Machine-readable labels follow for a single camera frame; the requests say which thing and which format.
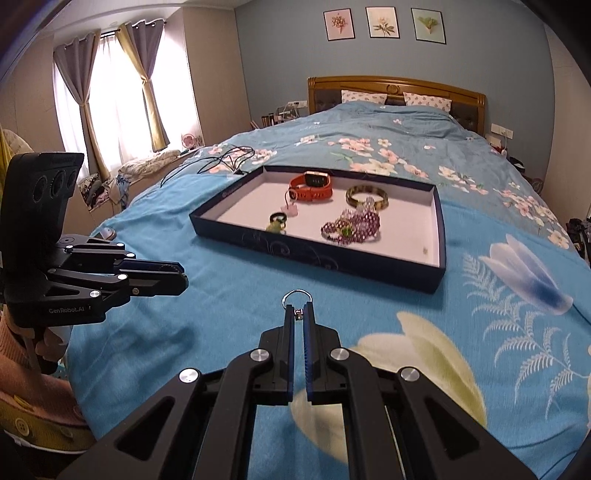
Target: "small fan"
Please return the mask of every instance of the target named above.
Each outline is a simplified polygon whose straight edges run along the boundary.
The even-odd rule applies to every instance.
[[[197,138],[193,134],[183,135],[181,141],[183,142],[184,148],[188,148],[188,149],[197,148]]]

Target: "watch face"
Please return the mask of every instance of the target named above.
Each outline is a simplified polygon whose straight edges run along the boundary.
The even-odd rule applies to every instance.
[[[329,176],[326,173],[320,173],[318,171],[307,171],[304,174],[304,180],[308,187],[314,187],[321,189],[329,184]]]

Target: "green gemstone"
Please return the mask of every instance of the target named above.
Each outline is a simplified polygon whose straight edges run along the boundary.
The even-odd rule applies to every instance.
[[[350,225],[344,226],[340,230],[340,234],[342,236],[351,236],[351,235],[353,235],[353,228]]]

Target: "metal ring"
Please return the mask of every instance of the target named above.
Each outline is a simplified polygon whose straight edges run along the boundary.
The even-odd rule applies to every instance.
[[[312,301],[312,295],[310,295],[308,292],[306,292],[305,290],[300,290],[299,288],[292,290],[289,293],[286,293],[285,296],[283,297],[283,299],[281,300],[281,304],[283,305],[283,309],[285,310],[285,301],[287,300],[287,297],[289,297],[292,293],[303,293],[305,295],[308,295],[308,298],[310,299],[310,301]]]

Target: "screw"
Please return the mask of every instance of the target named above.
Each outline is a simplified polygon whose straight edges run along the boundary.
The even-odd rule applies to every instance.
[[[178,378],[183,383],[193,383],[199,378],[199,372],[194,368],[186,368],[179,373]]]
[[[407,382],[416,382],[420,377],[418,370],[413,367],[403,368],[400,372],[400,376]]]
[[[349,351],[345,348],[335,348],[331,351],[330,356],[340,362],[349,358]]]
[[[264,350],[262,348],[257,348],[256,350],[253,350],[251,352],[251,358],[255,362],[264,362],[265,360],[267,360],[269,358],[269,352],[267,352],[266,350]]]

